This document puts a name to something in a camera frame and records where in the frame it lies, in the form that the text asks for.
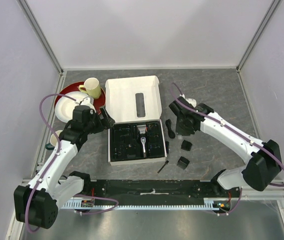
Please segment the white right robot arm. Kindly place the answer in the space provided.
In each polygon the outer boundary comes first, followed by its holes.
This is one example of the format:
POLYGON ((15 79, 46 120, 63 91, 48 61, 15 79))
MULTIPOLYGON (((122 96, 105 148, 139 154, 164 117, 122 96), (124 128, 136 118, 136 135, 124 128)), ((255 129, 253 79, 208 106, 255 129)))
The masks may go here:
POLYGON ((182 136, 193 135, 196 131, 208 134, 235 152, 244 166, 219 171, 211 183, 211 192, 222 197, 228 190, 250 186, 264 191, 281 172, 279 145, 269 140, 252 137, 224 120, 217 112, 204 103, 192 106, 182 96, 173 101, 169 108, 177 117, 176 132, 182 136))

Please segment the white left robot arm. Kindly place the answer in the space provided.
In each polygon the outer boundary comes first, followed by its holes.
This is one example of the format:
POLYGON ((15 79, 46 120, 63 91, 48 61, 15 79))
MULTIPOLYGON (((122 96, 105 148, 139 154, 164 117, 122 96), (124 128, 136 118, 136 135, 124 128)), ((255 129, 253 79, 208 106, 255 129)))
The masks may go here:
POLYGON ((70 161, 77 155, 90 134, 113 127, 115 121, 104 107, 99 116, 87 105, 74 108, 72 119, 59 134, 59 141, 38 174, 26 185, 19 185, 14 193, 15 218, 30 226, 48 229, 56 220, 59 209, 73 196, 91 193, 90 175, 74 171, 58 183, 70 161))

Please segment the silver black hair clipper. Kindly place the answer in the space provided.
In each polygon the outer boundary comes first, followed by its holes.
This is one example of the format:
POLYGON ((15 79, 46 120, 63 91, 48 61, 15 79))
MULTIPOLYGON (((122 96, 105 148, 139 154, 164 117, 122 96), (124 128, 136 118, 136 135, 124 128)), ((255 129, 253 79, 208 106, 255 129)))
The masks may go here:
POLYGON ((137 125, 137 129, 142 144, 143 158, 146 158, 146 133, 147 133, 146 125, 145 124, 137 125))

